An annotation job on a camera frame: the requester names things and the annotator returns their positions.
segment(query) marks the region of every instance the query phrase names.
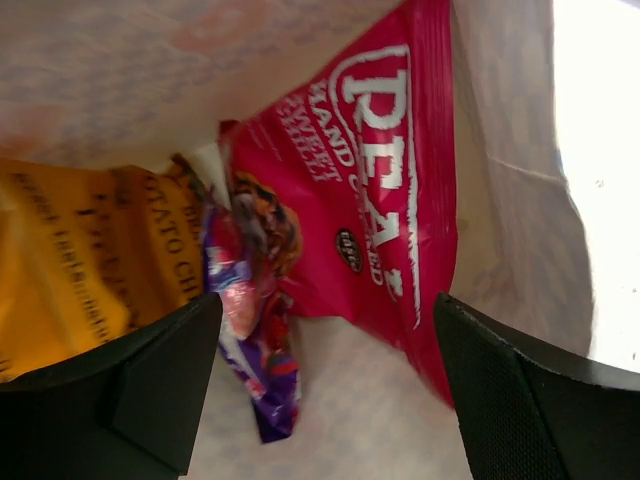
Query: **white surface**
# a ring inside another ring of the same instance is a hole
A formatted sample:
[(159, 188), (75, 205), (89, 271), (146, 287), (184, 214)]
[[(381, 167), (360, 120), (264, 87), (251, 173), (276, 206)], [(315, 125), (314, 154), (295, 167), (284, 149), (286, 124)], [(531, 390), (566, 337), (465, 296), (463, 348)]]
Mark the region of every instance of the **white surface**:
[(595, 297), (590, 358), (640, 372), (640, 2), (555, 1), (558, 145)]
[(293, 437), (260, 445), (245, 389), (217, 356), (188, 480), (471, 478), (455, 414), (401, 354), (341, 319), (300, 329)]

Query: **red chip bag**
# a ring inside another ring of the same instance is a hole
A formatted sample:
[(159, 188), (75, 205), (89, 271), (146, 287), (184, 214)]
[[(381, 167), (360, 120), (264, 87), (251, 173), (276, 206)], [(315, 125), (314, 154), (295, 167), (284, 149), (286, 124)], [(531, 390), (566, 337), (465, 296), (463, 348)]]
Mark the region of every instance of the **red chip bag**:
[(345, 317), (451, 402), (432, 318), (457, 248), (449, 9), (406, 1), (221, 142), (292, 313)]

